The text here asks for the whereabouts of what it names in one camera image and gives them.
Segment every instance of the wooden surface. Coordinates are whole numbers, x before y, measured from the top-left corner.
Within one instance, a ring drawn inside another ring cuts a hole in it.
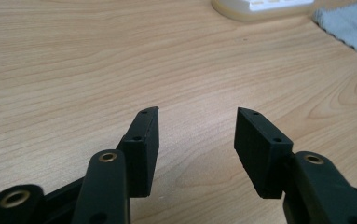
[[[133,223],[286,222],[233,148],[238,106],[357,187],[357,52],[309,16],[244,24],[209,0],[0,1],[0,191],[76,180],[153,105],[157,170],[152,195],[131,200]]]

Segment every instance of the white plastic device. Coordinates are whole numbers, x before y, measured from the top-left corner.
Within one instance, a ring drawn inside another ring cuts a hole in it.
[[[256,21],[307,12],[314,0],[212,0],[213,8],[237,21]]]

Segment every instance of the light wood tabletop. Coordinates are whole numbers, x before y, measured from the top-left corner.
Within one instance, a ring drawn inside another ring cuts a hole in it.
[[[357,52],[309,15],[248,24],[210,0],[0,1],[0,191],[77,180],[154,105],[158,162],[132,223],[286,223],[233,147],[239,106],[357,187]]]

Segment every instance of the blue-gray towel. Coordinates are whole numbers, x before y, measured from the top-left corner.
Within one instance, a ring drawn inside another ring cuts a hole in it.
[[[357,50],[357,3],[333,10],[320,8],[312,19],[327,33]]]

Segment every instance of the cloth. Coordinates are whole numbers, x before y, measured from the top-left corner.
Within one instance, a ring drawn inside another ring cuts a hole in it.
[[[333,10],[320,8],[312,19],[327,33],[357,50],[357,3]]]

